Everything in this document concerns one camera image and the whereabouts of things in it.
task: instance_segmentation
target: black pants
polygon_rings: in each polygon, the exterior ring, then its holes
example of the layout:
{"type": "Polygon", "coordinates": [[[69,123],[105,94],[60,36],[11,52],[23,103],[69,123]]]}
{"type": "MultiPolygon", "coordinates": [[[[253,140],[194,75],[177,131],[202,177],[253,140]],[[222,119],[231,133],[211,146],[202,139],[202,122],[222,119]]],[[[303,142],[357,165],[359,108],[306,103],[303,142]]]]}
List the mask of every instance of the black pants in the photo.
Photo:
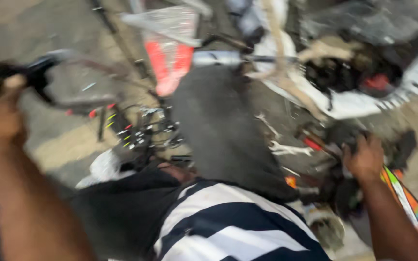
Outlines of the black pants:
{"type": "MultiPolygon", "coordinates": [[[[241,99],[246,86],[228,68],[193,69],[173,97],[174,117],[206,179],[237,184],[276,202],[297,193],[282,172],[241,99]]],[[[182,189],[156,168],[120,181],[86,188],[68,197],[101,259],[152,258],[165,214],[182,189]]]]}

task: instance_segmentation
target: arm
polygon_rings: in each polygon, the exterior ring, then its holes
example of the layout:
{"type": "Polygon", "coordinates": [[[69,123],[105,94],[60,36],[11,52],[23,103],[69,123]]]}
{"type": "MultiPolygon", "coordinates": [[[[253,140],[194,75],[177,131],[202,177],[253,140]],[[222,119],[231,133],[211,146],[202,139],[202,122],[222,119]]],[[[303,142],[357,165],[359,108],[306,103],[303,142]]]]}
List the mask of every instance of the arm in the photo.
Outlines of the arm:
{"type": "Polygon", "coordinates": [[[351,155],[344,148],[343,163],[364,193],[369,213],[372,245],[377,259],[418,261],[418,233],[391,191],[380,179],[383,149],[376,136],[358,138],[358,150],[351,155]]]}
{"type": "Polygon", "coordinates": [[[0,98],[2,255],[7,261],[95,260],[82,225],[23,150],[21,86],[20,77],[9,78],[0,98]]]}

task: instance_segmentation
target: striped shirt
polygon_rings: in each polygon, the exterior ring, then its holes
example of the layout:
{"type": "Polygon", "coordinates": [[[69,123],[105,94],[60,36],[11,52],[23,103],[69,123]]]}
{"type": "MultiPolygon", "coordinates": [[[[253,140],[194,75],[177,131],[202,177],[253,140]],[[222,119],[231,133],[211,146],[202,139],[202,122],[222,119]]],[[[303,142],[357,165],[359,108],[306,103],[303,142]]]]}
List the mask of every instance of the striped shirt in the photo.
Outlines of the striped shirt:
{"type": "Polygon", "coordinates": [[[159,261],[329,260],[295,210],[215,181],[180,193],[154,250],[159,261]]]}

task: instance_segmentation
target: leg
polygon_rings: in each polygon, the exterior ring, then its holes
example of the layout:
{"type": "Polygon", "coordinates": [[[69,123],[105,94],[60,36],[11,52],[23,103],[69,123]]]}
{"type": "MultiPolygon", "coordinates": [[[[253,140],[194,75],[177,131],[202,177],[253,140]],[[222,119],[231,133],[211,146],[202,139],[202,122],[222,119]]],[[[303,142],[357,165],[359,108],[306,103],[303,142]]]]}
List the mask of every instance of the leg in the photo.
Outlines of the leg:
{"type": "Polygon", "coordinates": [[[223,66],[191,70],[174,95],[174,115],[204,178],[234,182],[284,202],[297,198],[236,89],[241,76],[223,66]]]}

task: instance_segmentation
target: hand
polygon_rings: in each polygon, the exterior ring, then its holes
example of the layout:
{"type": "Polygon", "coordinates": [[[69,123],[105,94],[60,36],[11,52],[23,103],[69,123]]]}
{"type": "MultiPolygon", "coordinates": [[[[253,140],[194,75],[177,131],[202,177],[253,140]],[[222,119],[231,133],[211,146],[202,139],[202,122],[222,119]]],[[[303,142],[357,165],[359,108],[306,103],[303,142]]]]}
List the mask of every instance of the hand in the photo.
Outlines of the hand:
{"type": "Polygon", "coordinates": [[[14,144],[22,147],[26,142],[23,114],[17,107],[20,93],[26,86],[21,75],[4,80],[0,97],[0,145],[14,144]]]}
{"type": "Polygon", "coordinates": [[[343,146],[343,164],[358,181],[380,179],[383,167],[383,148],[381,140],[370,134],[357,138],[357,151],[354,155],[347,145],[343,146]]]}

